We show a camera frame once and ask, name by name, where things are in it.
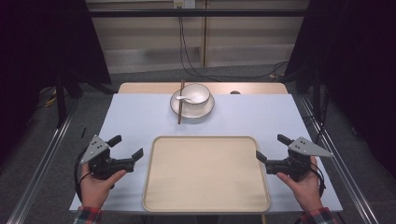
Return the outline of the pale blue table mat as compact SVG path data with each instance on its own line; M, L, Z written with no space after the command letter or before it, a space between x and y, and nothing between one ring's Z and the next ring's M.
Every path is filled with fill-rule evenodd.
M100 135L109 139L121 135L112 149L114 158L128 158L144 150L133 173L126 175L110 192L103 208L107 212L130 214L155 213L143 206L149 159L154 140L161 136L249 136L270 160L282 160L288 150L277 141L282 133L291 139L306 136L307 130L294 100L289 94L217 94L213 110L200 119L178 120L170 107L168 94L127 94L113 97ZM299 204L291 190L276 176L263 174L270 207L261 213L297 212Z

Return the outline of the white bowl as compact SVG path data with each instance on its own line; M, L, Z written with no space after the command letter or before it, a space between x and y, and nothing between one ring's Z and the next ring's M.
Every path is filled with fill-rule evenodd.
M202 84L191 83L182 89L179 96L189 97L195 102L193 105L198 105L206 102L209 99L210 91Z

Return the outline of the aluminium floor rail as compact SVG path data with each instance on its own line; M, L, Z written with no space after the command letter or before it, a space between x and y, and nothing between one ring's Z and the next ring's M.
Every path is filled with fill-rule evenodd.
M43 179L46 176L50 165L53 161L53 158L64 139L64 135L66 134L68 127L73 119L76 110L78 108L80 100L73 100L71 105L68 107L66 112L65 119L61 122L61 124L56 128L54 135L49 142L49 145L46 148L46 151L38 164L38 167L35 169L33 177L29 181L29 184L23 194L21 195L17 205L15 206L13 212L11 213L7 224L23 224L35 198L42 186Z
M319 144L323 145L325 149L328 149L333 154L332 164L344 185L344 189L348 193L350 199L354 203L356 210L360 214L362 223L379 224L377 218L375 217L374 211L371 208L371 205L368 203L354 177L347 169L347 164L342 159L342 156L334 144L331 136L324 127L324 123L319 121L315 116L313 104L307 97L303 97L300 102L303 105L304 111L315 129L316 134L313 139Z

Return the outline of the white round plate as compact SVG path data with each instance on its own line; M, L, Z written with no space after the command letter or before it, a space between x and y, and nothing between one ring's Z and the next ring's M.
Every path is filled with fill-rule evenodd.
M212 94L210 94L209 99L198 105L183 103L182 110L179 110L179 100L176 97L179 96L179 90L173 93L170 98L170 107L174 113L181 113L182 118L186 119L199 119L208 115L214 108L215 99Z

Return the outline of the person's left hand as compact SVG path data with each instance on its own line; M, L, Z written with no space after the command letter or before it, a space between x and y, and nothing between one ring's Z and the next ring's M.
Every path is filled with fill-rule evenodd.
M127 172L117 171L107 180L95 179L90 172L89 165L82 165L82 179L80 181L82 205L91 208L101 209L104 205L110 189L122 179Z

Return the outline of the black metal stand post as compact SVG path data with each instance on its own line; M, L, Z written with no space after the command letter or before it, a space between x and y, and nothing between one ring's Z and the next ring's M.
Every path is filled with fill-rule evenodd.
M320 73L315 70L315 79L313 84L313 109L316 119L320 116Z
M58 107L58 124L57 127L60 128L66 119L66 106L64 99L64 84L62 81L62 73L59 72L56 76L56 102Z

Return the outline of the person's right hand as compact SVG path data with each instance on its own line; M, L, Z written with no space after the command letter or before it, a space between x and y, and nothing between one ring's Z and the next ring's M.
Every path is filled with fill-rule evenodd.
M298 182L283 173L276 174L291 189L296 201L305 212L312 212L323 207L319 195L319 180L315 174L317 160L313 156L310 157L310 160L313 171L310 171L304 179Z

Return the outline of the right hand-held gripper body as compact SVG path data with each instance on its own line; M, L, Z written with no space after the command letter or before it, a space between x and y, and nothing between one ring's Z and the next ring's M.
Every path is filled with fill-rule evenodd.
M298 182L310 171L311 156L332 157L330 151L304 137L292 140L292 143L287 147L288 157L286 159L281 161L267 160L267 163L265 163L267 174L283 173Z

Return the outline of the black curtain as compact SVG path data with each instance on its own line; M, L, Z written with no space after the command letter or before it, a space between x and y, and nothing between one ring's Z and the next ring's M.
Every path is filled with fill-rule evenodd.
M396 178L396 0L308 0L285 77L320 80Z
M46 87L109 84L86 0L0 0L0 164L24 133Z

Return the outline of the white wall power outlet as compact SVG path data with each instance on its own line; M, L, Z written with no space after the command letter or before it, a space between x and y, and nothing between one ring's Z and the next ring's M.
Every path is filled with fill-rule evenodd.
M173 0L173 4L176 9L195 9L196 7L195 0Z

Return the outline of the beige rectangular tray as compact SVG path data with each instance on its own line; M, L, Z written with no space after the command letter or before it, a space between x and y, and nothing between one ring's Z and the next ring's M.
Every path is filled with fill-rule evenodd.
M270 207L258 145L249 136L154 140L143 206L155 213L260 213Z

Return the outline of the black horizontal frame bar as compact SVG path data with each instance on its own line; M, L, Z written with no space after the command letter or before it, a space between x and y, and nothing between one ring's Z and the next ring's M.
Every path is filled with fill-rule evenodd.
M95 18L132 17L304 17L302 9L90 9Z

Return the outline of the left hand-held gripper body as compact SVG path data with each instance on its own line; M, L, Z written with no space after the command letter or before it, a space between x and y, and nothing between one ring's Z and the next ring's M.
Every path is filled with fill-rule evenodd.
M95 135L83 152L79 163L88 163L93 177L100 180L106 180L120 170L131 173L135 165L132 156L127 159L113 159L110 157L111 148L107 141Z

